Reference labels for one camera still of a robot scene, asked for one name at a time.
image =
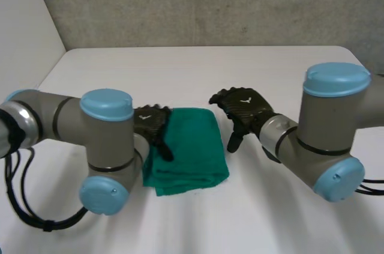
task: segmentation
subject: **green towel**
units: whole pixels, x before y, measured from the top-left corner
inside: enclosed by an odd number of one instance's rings
[[[229,176],[215,115],[207,109],[176,108],[164,137],[173,153],[164,161],[152,147],[143,167],[143,185],[157,196],[214,187]]]

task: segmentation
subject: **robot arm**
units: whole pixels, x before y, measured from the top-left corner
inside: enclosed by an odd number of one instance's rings
[[[84,207],[113,215],[125,205],[149,143],[134,133],[131,97],[99,89],[81,99],[24,90],[0,105],[0,157],[44,139],[83,145],[89,175],[80,188]]]
[[[384,79],[371,80],[364,67],[354,64],[309,68],[299,123],[275,113],[251,89],[225,95],[221,91],[210,102],[233,119],[230,152],[237,150],[242,135],[255,133],[271,160],[285,165],[327,201],[337,202],[350,196],[364,179],[363,165],[350,155],[356,129],[384,125]]]

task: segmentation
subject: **white table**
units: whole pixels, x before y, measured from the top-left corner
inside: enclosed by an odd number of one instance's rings
[[[359,63],[341,47],[79,49],[64,55],[40,89],[81,97],[108,87],[129,92],[135,106],[207,107],[226,145],[232,123],[208,104],[211,95],[252,87],[297,120],[306,69],[329,61]],[[369,178],[384,177],[383,141],[383,128],[356,136],[352,153]],[[85,150],[55,141],[35,148],[27,179],[32,207],[47,219],[67,218],[80,207]],[[0,246],[4,254],[384,253],[384,198],[354,194],[330,204],[268,160],[253,135],[227,154],[227,164],[227,181],[176,196],[158,198],[138,180],[118,215],[87,214],[75,227],[53,233],[19,221],[1,183]]]

